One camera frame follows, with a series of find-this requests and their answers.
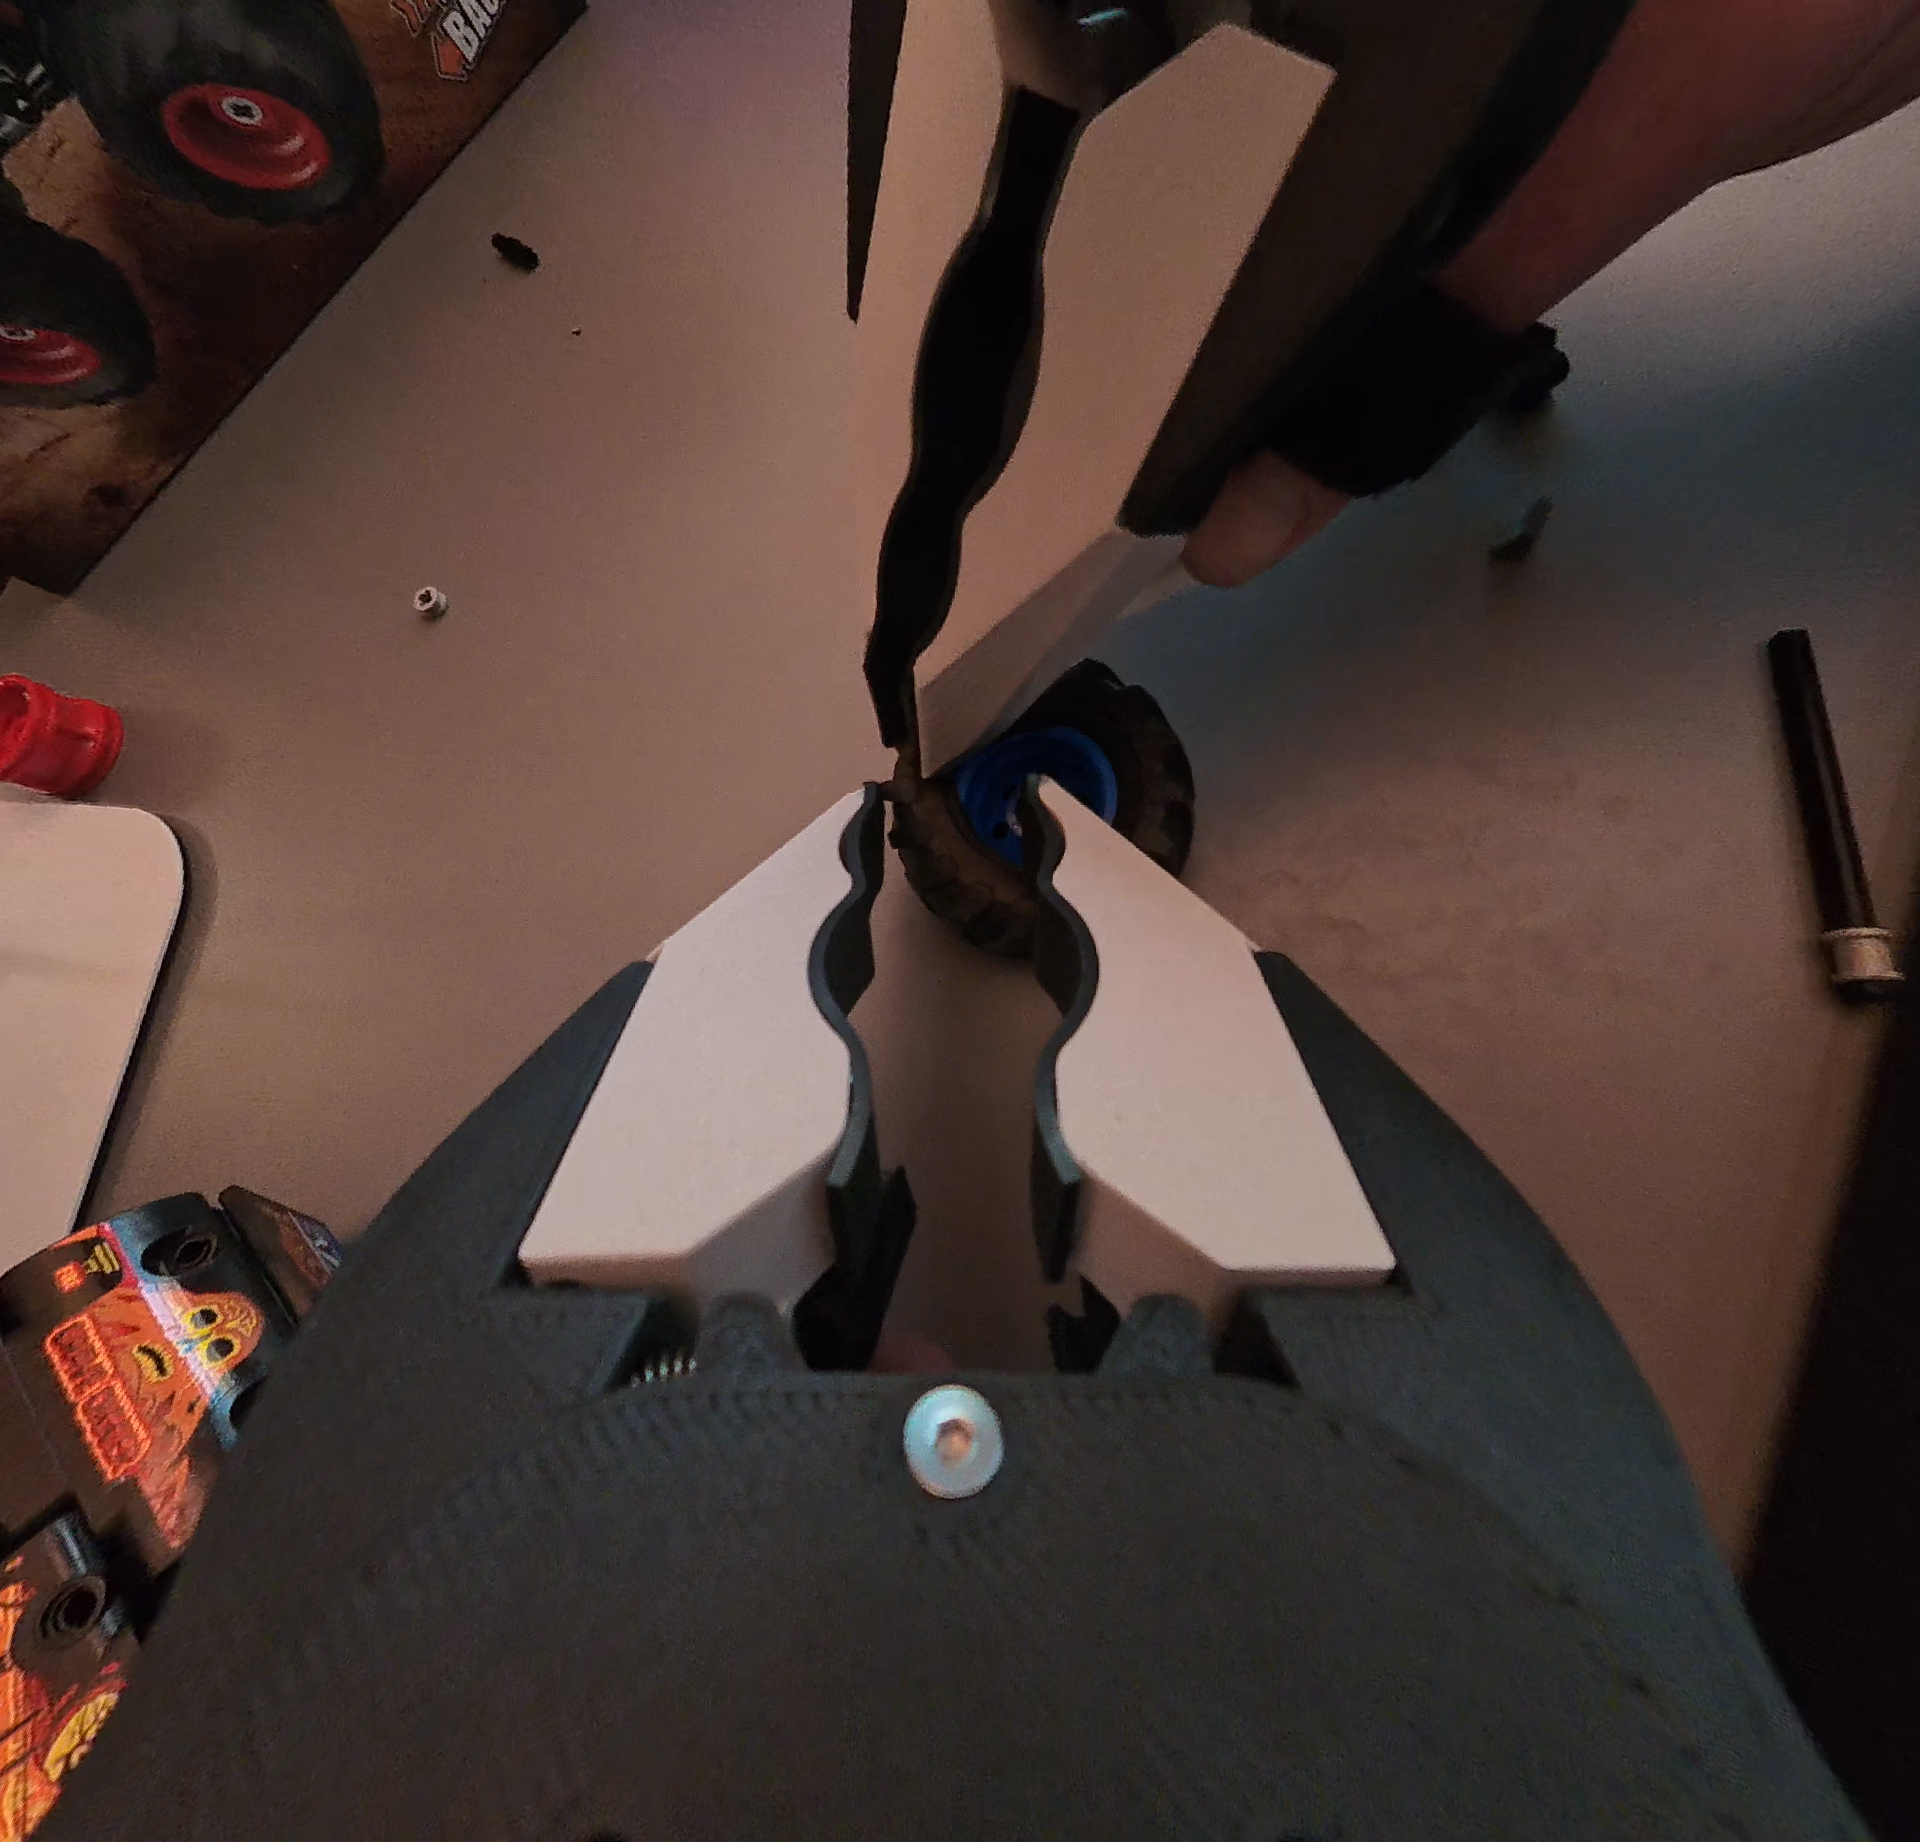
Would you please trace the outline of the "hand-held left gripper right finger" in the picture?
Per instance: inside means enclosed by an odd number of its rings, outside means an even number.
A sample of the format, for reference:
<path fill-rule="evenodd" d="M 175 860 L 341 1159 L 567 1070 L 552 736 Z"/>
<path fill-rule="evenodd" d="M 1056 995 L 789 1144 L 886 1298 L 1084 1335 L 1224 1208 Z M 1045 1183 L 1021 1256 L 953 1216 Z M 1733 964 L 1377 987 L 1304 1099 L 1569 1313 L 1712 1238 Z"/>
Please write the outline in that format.
<path fill-rule="evenodd" d="M 1053 778 L 1027 779 L 1034 967 L 1061 1023 L 1031 1102 L 1031 1221 L 1058 1371 L 1176 1298 L 1227 1333 L 1261 1290 L 1375 1294 L 1396 1253 L 1266 975 L 1222 911 Z"/>

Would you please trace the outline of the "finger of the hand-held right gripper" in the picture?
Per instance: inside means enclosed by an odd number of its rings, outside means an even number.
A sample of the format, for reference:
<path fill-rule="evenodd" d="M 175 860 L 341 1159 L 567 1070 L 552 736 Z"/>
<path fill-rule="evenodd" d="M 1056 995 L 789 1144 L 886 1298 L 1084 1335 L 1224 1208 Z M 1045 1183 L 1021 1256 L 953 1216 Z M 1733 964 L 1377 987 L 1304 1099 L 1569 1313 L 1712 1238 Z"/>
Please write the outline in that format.
<path fill-rule="evenodd" d="M 931 738 L 918 673 L 1034 393 L 1044 222 L 1080 126 L 1070 42 L 1044 0 L 904 0 L 852 364 L 864 677 L 901 754 Z"/>
<path fill-rule="evenodd" d="M 1031 405 L 915 668 L 926 772 L 1170 569 L 1170 540 L 1127 526 L 1124 500 L 1332 78 L 1224 24 L 1080 134 L 1044 241 Z"/>

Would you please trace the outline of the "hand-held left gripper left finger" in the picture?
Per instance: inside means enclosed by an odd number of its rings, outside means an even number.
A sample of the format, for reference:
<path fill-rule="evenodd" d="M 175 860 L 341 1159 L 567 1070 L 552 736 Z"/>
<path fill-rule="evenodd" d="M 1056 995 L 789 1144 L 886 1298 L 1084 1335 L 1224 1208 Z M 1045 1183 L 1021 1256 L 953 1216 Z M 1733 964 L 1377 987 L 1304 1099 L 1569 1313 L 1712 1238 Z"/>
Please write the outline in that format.
<path fill-rule="evenodd" d="M 765 1298 L 807 1367 L 871 1367 L 915 1232 L 850 1022 L 884 830 L 866 783 L 660 942 L 520 1242 L 529 1280 Z"/>

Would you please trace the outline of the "black toy tire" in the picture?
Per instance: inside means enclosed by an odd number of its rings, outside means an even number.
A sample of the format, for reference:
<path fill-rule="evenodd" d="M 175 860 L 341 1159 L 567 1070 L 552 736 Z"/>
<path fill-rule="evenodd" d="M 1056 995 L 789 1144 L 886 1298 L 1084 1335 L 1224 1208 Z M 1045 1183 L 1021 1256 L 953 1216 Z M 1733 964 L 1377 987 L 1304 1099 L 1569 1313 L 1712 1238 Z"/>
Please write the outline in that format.
<path fill-rule="evenodd" d="M 1154 694 L 1124 681 L 1107 664 L 1084 660 L 992 740 L 1047 723 L 1080 726 L 1113 755 L 1118 814 L 1107 827 L 1162 870 L 1181 875 L 1193 835 L 1193 774 L 1188 749 Z M 952 770 L 964 755 L 937 774 L 918 772 L 912 757 L 901 755 L 889 786 L 889 839 L 926 911 L 984 954 L 1027 964 L 1040 900 L 1027 863 L 1012 870 L 986 852 L 964 825 L 952 794 Z"/>

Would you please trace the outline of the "blue toy wheel rim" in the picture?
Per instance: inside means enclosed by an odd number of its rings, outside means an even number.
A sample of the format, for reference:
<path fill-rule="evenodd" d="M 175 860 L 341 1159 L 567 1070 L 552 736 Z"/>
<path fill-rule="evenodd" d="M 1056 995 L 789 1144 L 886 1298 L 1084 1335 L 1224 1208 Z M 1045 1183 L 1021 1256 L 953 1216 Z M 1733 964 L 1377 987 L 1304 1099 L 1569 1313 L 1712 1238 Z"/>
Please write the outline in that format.
<path fill-rule="evenodd" d="M 1107 825 L 1118 814 L 1113 755 L 1080 726 L 1047 723 L 1002 735 L 952 770 L 952 794 L 979 846 L 1024 870 L 1021 797 L 1031 778 L 1053 779 Z"/>

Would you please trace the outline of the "person's right forearm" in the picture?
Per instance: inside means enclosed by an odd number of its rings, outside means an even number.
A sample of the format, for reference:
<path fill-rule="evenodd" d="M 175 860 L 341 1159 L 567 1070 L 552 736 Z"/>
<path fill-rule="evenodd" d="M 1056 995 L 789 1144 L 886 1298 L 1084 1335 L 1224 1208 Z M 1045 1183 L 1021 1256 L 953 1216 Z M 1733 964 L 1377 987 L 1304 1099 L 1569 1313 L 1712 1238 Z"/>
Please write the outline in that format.
<path fill-rule="evenodd" d="M 1517 331 L 1718 182 L 1829 148 L 1915 92 L 1919 0 L 1637 0 L 1440 287 Z"/>

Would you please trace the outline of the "grey desk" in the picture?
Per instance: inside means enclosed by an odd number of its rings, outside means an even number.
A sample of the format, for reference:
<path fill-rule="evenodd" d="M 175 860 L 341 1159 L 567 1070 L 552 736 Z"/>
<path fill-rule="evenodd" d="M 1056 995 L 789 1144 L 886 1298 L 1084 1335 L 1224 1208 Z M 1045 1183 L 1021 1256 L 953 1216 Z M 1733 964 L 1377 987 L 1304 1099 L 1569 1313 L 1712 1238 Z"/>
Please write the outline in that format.
<path fill-rule="evenodd" d="M 123 708 L 106 792 L 191 870 L 98 1210 L 242 1181 L 356 1229 L 887 769 L 847 14 L 590 0 L 84 587 L 7 590 L 4 666 Z M 1915 872 L 1915 109 L 1557 319 L 1533 437 L 1106 660 L 1191 754 L 1191 885 L 1522 1188 L 1743 1556 L 1887 1020 L 1815 962 L 1769 634 L 1814 634 L 1884 910 Z M 1489 562 L 1536 497 L 1536 552 Z"/>

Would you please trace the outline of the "person's right hand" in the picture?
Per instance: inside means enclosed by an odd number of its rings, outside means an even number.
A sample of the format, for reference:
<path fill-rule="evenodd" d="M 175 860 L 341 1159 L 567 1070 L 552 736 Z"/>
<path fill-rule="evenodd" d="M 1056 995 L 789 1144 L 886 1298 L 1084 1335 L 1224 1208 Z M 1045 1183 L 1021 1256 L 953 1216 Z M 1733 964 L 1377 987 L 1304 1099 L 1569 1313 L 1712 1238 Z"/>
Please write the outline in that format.
<path fill-rule="evenodd" d="M 1182 569 L 1210 589 L 1236 589 L 1299 552 L 1353 499 L 1272 452 L 1238 464 L 1181 549 Z"/>

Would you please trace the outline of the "black toy axle grey end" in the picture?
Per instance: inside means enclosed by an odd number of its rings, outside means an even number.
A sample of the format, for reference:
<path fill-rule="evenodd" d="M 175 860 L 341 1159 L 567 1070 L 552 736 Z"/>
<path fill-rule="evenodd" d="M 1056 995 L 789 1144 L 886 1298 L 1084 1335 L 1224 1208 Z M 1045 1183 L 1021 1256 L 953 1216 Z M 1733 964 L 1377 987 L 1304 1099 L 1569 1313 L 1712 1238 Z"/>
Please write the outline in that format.
<path fill-rule="evenodd" d="M 1890 1005 L 1901 997 L 1906 977 L 1895 938 L 1876 910 L 1811 635 L 1779 629 L 1764 655 L 1829 980 L 1848 1005 Z"/>

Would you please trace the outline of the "red toy wheel rim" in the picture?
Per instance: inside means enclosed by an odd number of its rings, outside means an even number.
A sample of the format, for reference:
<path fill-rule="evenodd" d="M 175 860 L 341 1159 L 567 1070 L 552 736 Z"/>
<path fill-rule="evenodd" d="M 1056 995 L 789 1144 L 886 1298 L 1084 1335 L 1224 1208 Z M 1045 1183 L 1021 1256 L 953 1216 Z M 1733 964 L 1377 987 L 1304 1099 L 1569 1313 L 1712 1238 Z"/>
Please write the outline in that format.
<path fill-rule="evenodd" d="M 85 799 L 114 770 L 125 721 L 114 705 L 65 695 L 44 681 L 3 677 L 3 783 L 51 799 Z"/>

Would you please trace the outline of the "toy truck cardboard box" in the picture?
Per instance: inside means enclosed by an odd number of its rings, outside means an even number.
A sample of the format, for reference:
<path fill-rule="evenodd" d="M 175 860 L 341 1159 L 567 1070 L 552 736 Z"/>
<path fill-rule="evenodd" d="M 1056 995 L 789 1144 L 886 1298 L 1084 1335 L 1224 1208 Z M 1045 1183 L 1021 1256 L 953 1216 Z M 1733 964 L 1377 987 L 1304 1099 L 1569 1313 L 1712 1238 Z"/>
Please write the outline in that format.
<path fill-rule="evenodd" d="M 3 565 L 75 589 L 585 0 L 3 0 Z"/>

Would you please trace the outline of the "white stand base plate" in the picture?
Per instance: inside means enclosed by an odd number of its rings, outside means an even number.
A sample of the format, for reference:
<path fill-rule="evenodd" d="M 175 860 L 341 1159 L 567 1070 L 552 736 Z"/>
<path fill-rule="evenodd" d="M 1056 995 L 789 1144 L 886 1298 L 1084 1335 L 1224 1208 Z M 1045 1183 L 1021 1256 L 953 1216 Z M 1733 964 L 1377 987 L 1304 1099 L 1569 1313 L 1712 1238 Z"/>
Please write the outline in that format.
<path fill-rule="evenodd" d="M 184 887 L 159 815 L 4 786 L 4 1268 L 82 1216 Z"/>

